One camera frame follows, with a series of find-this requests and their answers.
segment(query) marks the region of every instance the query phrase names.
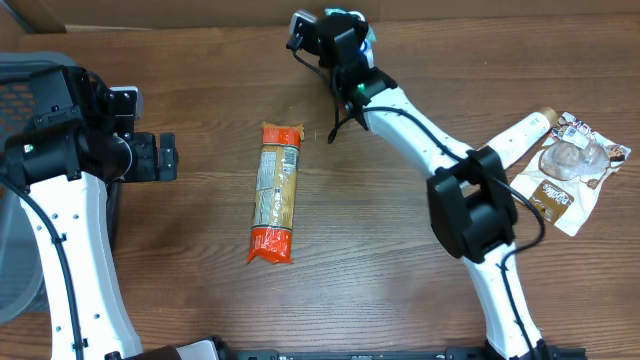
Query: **sticker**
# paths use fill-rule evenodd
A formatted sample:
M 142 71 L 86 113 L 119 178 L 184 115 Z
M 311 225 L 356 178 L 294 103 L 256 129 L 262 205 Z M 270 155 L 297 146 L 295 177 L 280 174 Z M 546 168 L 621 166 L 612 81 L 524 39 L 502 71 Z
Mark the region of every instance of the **sticker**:
M 576 120 L 576 117 L 573 116 L 572 114 L 568 113 L 568 112 L 564 112 L 562 114 L 562 117 L 567 121 L 567 122 L 574 122 Z
M 284 148 L 284 166 L 295 168 L 298 165 L 298 149 Z
M 273 189 L 266 189 L 260 191 L 260 200 L 258 201 L 258 207 L 256 210 L 256 220 L 253 224 L 269 225 L 269 219 L 271 218 L 271 197 Z
M 549 180 L 543 180 L 529 198 L 529 202 L 552 224 L 567 211 L 573 200 L 573 196 Z
M 272 189 L 276 175 L 276 153 L 265 151 L 260 155 L 260 167 L 258 169 L 258 181 L 256 191 Z
M 561 139 L 579 147 L 582 150 L 589 145 L 589 139 L 574 127 L 567 128 Z

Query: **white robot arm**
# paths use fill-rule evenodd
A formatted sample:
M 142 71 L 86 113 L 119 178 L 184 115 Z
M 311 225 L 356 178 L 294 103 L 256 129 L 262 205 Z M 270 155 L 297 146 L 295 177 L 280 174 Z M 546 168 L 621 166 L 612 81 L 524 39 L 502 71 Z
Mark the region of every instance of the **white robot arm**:
M 507 256 L 516 249 L 511 230 L 517 218 L 513 200 L 508 192 L 508 200 L 505 200 L 506 190 L 492 188 L 495 185 L 492 183 L 500 175 L 501 181 L 506 181 L 503 168 L 513 164 L 551 128 L 555 120 L 550 116 L 553 112 L 545 110 L 529 115 L 489 141 L 488 145 L 497 154 L 492 155 L 490 149 L 484 149 L 481 155 L 480 151 L 474 152 L 467 144 L 439 129 L 411 104 L 393 79 L 374 67 L 371 29 L 361 14 L 344 12 L 318 21 L 309 13 L 299 11 L 294 14 L 289 29 L 291 37 L 287 48 L 294 55 L 299 49 L 319 55 L 320 65 L 332 71 L 330 90 L 349 116 L 386 140 L 428 179 L 432 223 L 446 223 L 433 224 L 434 232 L 453 256 L 462 258 L 469 271 L 485 314 L 490 352 L 500 359 L 544 356 L 542 348 L 545 345 L 527 309 L 515 258 Z M 336 129 L 345 121 L 336 120 Z M 474 158 L 467 161 L 469 154 L 474 154 Z M 483 171 L 487 172 L 493 166 L 494 174 L 478 174 L 477 167 L 484 165 L 487 168 Z M 474 177 L 475 183 L 487 187 L 483 190 L 491 198 L 484 205 L 478 205 L 481 196 L 467 200 L 465 205 L 459 188 L 459 194 L 452 189 L 465 186 L 465 180 Z M 502 218 L 509 219 L 500 224 L 503 228 L 478 225 L 490 220 L 500 222 L 500 215 L 488 215 L 499 212 L 494 208 L 496 205 L 504 206 L 504 209 L 497 209 L 506 210 L 501 213 Z M 451 220 L 458 212 L 463 220 Z M 501 239 L 499 235 L 503 233 L 505 238 Z
M 134 359 L 142 354 L 142 344 L 122 302 L 113 266 L 106 230 L 105 183 L 88 173 L 82 173 L 81 178 L 74 181 L 61 175 L 31 185 L 30 196 L 49 215 L 60 237 L 65 239 L 62 246 L 75 286 L 84 359 Z M 22 206 L 36 234 L 44 269 L 51 313 L 51 359 L 73 359 L 76 351 L 58 254 L 40 217 L 24 201 Z M 177 353 L 180 360 L 218 360 L 211 340 L 176 349 L 161 349 L 160 352 L 163 356 L 168 356 L 167 352 Z

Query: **pasta package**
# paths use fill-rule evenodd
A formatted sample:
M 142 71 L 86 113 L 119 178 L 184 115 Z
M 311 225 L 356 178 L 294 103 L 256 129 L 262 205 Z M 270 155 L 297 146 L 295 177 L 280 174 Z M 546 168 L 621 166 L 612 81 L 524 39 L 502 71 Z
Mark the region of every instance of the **pasta package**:
M 262 123 L 260 167 L 247 263 L 256 256 L 272 263 L 293 263 L 293 205 L 304 127 Z

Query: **wood grain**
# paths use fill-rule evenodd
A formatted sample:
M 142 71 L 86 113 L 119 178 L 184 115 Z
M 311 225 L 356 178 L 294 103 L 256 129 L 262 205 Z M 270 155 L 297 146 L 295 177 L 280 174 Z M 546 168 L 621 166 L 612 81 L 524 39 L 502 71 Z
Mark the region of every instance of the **wood grain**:
M 50 29 L 49 24 L 55 24 L 56 21 L 63 26 L 156 29 L 286 25 L 298 9 L 319 15 L 328 6 L 356 9 L 370 21 L 376 22 L 640 12 L 640 3 L 629 0 L 129 0 L 126 4 L 109 0 L 11 2 L 19 10 L 24 9 L 21 13 L 27 16 L 34 14 L 31 17 L 35 23 L 44 24 L 45 29 Z
M 381 23 L 376 33 L 378 65 L 473 146 L 548 105 L 640 149 L 640 15 Z M 23 51 L 61 51 L 108 84 L 138 85 L 138 130 L 176 133 L 179 180 L 124 187 L 114 254 L 145 348 L 210 334 L 285 351 L 481 345 L 481 308 L 430 230 L 424 181 L 355 123 L 326 144 L 330 98 L 287 38 L 285 27 L 22 37 Z M 245 264 L 264 120 L 305 124 L 291 266 Z M 548 227 L 518 259 L 545 338 L 590 359 L 640 357 L 634 154 L 576 237 Z M 532 239 L 534 220 L 520 215 L 518 237 Z M 46 358 L 49 331 L 46 314 L 1 327 L 0 358 Z
M 0 51 L 15 51 L 20 36 L 24 34 L 22 27 L 9 15 L 9 12 L 0 7 Z

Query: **orange label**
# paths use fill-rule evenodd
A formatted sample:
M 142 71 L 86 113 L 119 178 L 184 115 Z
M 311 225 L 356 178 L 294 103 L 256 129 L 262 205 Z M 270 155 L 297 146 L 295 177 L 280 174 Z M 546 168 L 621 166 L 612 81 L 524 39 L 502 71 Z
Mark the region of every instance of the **orange label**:
M 293 127 L 265 127 L 262 133 L 262 143 L 300 147 L 300 132 Z
M 293 263 L 291 259 L 292 231 L 273 227 L 254 227 L 251 229 L 250 262 L 260 255 L 272 263 Z

